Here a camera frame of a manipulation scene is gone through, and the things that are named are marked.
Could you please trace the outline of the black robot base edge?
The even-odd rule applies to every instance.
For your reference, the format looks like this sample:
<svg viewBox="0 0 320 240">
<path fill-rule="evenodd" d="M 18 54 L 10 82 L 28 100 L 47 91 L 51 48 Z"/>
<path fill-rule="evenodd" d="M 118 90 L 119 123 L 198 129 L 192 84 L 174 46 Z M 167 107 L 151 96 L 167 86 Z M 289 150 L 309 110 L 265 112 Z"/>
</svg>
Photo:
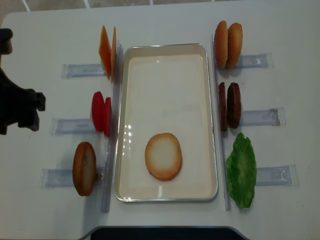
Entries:
<svg viewBox="0 0 320 240">
<path fill-rule="evenodd" d="M 214 226 L 113 226 L 98 227 L 83 240 L 247 240 L 232 227 Z"/>
</svg>

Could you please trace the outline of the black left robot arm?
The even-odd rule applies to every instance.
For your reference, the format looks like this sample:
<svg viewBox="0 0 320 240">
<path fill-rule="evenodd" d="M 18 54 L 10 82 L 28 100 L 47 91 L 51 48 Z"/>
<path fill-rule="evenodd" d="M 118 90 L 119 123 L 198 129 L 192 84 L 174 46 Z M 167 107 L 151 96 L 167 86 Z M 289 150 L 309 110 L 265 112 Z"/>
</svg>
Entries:
<svg viewBox="0 0 320 240">
<path fill-rule="evenodd" d="M 21 88 L 0 71 L 0 134 L 6 135 L 8 126 L 17 123 L 20 128 L 39 130 L 37 111 L 46 110 L 46 97 L 42 92 Z"/>
</svg>

